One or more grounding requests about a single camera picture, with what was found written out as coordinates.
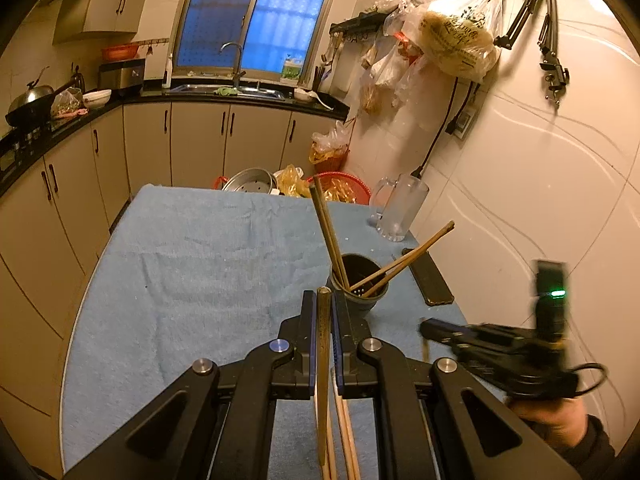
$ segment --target glass mug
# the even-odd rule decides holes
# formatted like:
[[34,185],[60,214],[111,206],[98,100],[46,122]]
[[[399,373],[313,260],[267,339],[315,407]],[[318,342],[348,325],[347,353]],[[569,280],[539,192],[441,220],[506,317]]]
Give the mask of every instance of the glass mug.
[[[386,205],[376,206],[376,198],[386,186],[394,188],[391,196]],[[383,178],[369,200],[371,221],[376,230],[393,242],[404,240],[428,193],[429,187],[408,173],[401,174],[398,180]]]

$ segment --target hand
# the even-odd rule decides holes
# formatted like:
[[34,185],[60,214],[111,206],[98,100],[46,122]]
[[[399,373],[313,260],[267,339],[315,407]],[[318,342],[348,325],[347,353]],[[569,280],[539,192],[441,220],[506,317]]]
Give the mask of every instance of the hand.
[[580,444],[587,433],[587,410],[581,399],[510,400],[511,411],[547,428],[545,442],[556,451]]

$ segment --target red basket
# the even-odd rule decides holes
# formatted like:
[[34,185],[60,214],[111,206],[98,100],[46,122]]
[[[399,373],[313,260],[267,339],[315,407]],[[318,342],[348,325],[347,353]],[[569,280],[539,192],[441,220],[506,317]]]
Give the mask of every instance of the red basket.
[[[371,192],[369,191],[367,185],[358,177],[350,175],[349,173],[343,173],[341,171],[327,171],[325,173],[318,173],[318,177],[320,177],[320,184],[322,184],[323,188],[331,186],[331,181],[334,178],[349,184],[356,195],[356,204],[369,205]],[[311,183],[313,182],[313,180],[313,177],[309,177],[306,181]]]

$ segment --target metal screw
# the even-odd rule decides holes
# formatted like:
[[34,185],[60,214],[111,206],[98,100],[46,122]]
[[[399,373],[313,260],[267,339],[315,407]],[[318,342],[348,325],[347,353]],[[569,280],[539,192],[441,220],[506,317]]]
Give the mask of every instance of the metal screw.
[[455,372],[458,369],[458,363],[448,357],[438,360],[438,369],[446,374]]
[[382,343],[375,337],[369,337],[362,342],[362,347],[369,352],[377,352],[382,348]]
[[201,357],[193,362],[191,369],[198,375],[209,375],[213,370],[213,361],[205,357]]
[[286,339],[274,339],[269,343],[269,350],[281,354],[289,350],[289,341]]

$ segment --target blue towel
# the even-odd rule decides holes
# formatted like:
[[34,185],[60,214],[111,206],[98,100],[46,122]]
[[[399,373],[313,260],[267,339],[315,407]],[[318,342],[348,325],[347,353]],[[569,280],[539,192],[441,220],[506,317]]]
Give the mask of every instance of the blue towel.
[[[343,253],[381,266],[416,246],[389,242],[366,206],[330,203]],[[111,237],[71,343],[62,399],[71,468],[199,357],[243,359],[300,312],[304,290],[326,283],[329,258],[311,200],[145,186]],[[464,323],[457,305],[429,308],[400,273],[367,315],[371,331],[420,358],[421,317]],[[449,355],[431,345],[431,357]],[[378,477],[372,402],[350,400],[363,479]],[[334,416],[338,470],[344,478]],[[319,478],[313,402],[279,401],[269,477]]]

